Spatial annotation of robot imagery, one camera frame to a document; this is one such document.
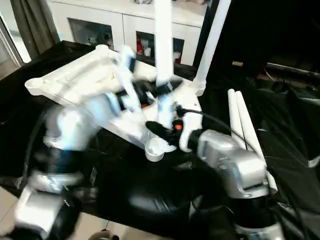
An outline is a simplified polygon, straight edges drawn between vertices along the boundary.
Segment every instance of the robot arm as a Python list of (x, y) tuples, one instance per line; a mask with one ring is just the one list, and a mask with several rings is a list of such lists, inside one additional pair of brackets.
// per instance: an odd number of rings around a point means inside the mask
[(184, 132), (183, 125), (182, 129), (177, 128), (176, 122), (172, 130), (152, 121), (146, 126), (169, 144), (181, 149), (187, 146), (216, 170), (230, 197), (239, 235), (244, 239), (284, 240), (282, 228), (269, 209), (270, 194), (276, 191), (269, 187), (265, 162), (256, 153), (241, 148), (229, 135), (202, 129)]
[(134, 55), (120, 53), (117, 78), (124, 89), (93, 96), (78, 106), (58, 106), (47, 114), (45, 153), (38, 154), (38, 168), (28, 179), (15, 211), (10, 239), (61, 240), (73, 232), (81, 211), (73, 189), (82, 181), (80, 158), (102, 124), (123, 110), (141, 111), (159, 96), (171, 93), (183, 81), (171, 79), (155, 86), (145, 80), (132, 81)]

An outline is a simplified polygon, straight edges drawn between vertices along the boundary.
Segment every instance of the cabinet shelf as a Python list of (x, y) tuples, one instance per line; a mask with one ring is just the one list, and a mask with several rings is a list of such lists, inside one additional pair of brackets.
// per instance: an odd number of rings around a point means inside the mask
[[(130, 16), (154, 19), (154, 4), (136, 4), (133, 0), (52, 0), (55, 3), (75, 5)], [(201, 28), (207, 5), (177, 0), (172, 2), (172, 23)]]

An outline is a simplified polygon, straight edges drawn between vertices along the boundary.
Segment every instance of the wire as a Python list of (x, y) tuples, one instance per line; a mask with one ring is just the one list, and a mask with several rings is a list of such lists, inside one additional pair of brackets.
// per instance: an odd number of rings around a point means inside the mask
[(287, 183), (285, 181), (283, 181), (282, 179), (280, 179), (278, 177), (278, 175), (275, 173), (275, 171), (273, 171), (270, 168), (268, 168), (268, 171), (272, 173), (272, 176), (276, 179), (276, 181), (278, 183), (280, 183), (280, 186), (282, 186), (283, 189), (285, 189), (285, 191), (287, 192), (286, 196), (288, 198), (289, 204), (292, 206), (292, 208), (293, 208), (293, 210), (294, 210), (294, 212), (296, 214), (296, 217), (297, 217), (298, 221), (301, 224), (302, 231), (303, 231), (303, 237), (304, 237), (305, 240), (309, 240), (310, 239), (309, 231), (307, 229), (307, 226), (306, 226), (305, 222), (303, 221), (301, 213), (298, 211), (297, 203), (293, 198), (293, 195), (294, 195), (293, 191), (291, 190), (291, 188), (287, 185)]
[(267, 72), (266, 68), (264, 68), (264, 71), (272, 81), (276, 82), (276, 80)]
[(219, 124), (220, 126), (224, 127), (226, 130), (232, 132), (233, 134), (235, 134), (237, 137), (239, 137), (240, 139), (242, 139), (252, 150), (255, 154), (258, 155), (257, 151), (255, 150), (255, 148), (252, 146), (252, 144), (250, 144), (247, 140), (245, 140), (245, 138), (243, 136), (241, 136), (239, 133), (237, 133), (236, 131), (234, 131), (233, 129), (231, 129), (231, 127), (229, 127), (227, 124), (225, 124), (223, 121), (221, 121), (220, 119), (211, 116), (207, 113), (204, 113), (202, 111), (197, 111), (197, 110), (192, 110), (192, 109), (185, 109), (185, 108), (180, 108), (180, 110), (178, 109), (177, 111), (183, 111), (183, 113), (195, 113), (195, 114), (200, 114), (202, 116), (204, 116), (207, 119), (210, 119), (211, 121), (216, 122), (217, 124)]

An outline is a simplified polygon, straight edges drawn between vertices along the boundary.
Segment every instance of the cabinet door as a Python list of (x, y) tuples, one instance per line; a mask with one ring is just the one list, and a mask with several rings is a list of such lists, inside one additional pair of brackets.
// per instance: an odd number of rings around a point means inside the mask
[[(155, 21), (153, 19), (123, 15), (124, 42), (137, 51), (137, 38), (141, 40), (143, 50), (151, 49), (150, 57), (155, 54)], [(172, 24), (173, 51), (177, 63), (192, 65), (194, 62), (201, 28), (182, 24)]]
[(98, 45), (119, 51), (124, 45), (120, 13), (53, 2), (54, 22), (61, 40)]

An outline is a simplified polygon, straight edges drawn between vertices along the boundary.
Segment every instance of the orange component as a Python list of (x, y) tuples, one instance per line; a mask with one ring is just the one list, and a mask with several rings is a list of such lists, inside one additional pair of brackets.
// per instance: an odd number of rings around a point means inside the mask
[(181, 130), (182, 129), (182, 125), (175, 125), (175, 129)]

